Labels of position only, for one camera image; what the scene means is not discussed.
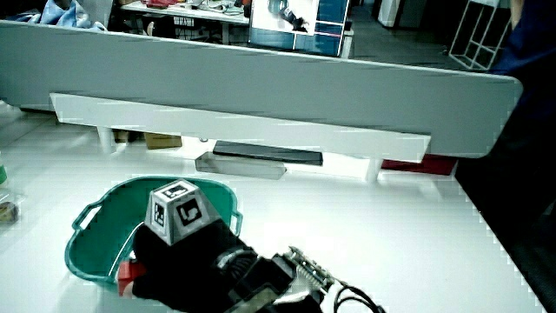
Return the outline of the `person's right hand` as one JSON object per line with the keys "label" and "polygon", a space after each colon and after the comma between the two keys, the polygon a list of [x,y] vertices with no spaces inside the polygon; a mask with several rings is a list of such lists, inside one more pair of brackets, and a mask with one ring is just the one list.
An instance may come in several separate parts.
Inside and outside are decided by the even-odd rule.
{"label": "person's right hand", "polygon": [[149,193],[133,243],[144,268],[123,290],[181,312],[224,312],[228,296],[258,261],[200,187],[176,179]]}

